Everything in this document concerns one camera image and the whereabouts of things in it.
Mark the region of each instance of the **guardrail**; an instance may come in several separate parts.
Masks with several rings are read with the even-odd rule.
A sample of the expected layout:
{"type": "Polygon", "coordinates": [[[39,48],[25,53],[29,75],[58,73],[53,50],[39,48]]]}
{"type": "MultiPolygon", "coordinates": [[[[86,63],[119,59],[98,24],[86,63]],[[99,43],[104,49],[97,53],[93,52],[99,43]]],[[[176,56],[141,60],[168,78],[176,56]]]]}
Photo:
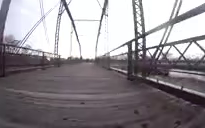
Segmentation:
{"type": "Polygon", "coordinates": [[[10,44],[0,44],[0,77],[12,72],[32,69],[46,69],[51,66],[60,66],[65,59],[60,55],[19,47],[10,44]]]}
{"type": "Polygon", "coordinates": [[[167,75],[170,69],[180,69],[177,70],[177,72],[181,72],[183,70],[182,72],[184,73],[205,75],[205,49],[201,46],[201,43],[203,43],[202,41],[205,40],[205,35],[160,44],[144,49],[132,49],[132,45],[135,41],[138,42],[142,38],[146,38],[157,31],[173,26],[202,13],[205,13],[205,3],[155,27],[148,32],[145,32],[138,38],[132,39],[110,52],[97,57],[96,62],[106,68],[113,67],[126,70],[128,79],[133,79],[133,77],[137,76],[139,73],[142,73],[143,77],[147,77],[154,73],[167,75]],[[182,44],[187,45],[185,49],[178,48],[178,45],[182,44]],[[197,46],[204,55],[198,58],[185,56],[185,53],[190,49],[191,45],[197,46]],[[175,50],[179,56],[168,57],[168,53],[173,50],[175,50]]]}

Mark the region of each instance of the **wooden deck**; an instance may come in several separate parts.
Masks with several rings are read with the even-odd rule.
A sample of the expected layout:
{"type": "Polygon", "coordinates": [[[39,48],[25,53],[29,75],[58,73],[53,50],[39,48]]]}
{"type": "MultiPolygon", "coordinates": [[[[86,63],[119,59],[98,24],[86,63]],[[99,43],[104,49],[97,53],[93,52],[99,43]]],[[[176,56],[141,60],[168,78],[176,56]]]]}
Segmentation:
{"type": "Polygon", "coordinates": [[[0,128],[205,128],[205,109],[81,63],[0,79],[0,128]]]}

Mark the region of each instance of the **steel truss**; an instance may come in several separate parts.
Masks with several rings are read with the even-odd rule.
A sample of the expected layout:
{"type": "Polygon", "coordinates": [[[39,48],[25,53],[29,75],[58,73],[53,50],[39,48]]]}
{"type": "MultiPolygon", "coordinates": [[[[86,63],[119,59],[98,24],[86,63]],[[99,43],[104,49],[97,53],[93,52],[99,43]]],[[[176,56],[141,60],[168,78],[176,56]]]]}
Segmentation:
{"type": "Polygon", "coordinates": [[[146,59],[146,37],[142,38],[142,42],[137,40],[138,37],[145,34],[145,20],[144,20],[144,11],[142,0],[132,0],[133,6],[133,20],[134,20],[134,30],[135,30],[135,52],[134,52],[134,74],[138,73],[138,60],[139,60],[139,52],[138,49],[142,49],[142,61],[144,62],[146,59]]]}
{"type": "Polygon", "coordinates": [[[61,26],[61,18],[64,10],[64,6],[62,1],[60,2],[59,11],[58,11],[58,17],[57,17],[57,23],[56,23],[56,31],[55,31],[55,45],[54,45],[54,54],[58,55],[58,42],[59,42],[59,32],[60,32],[60,26],[61,26]]]}

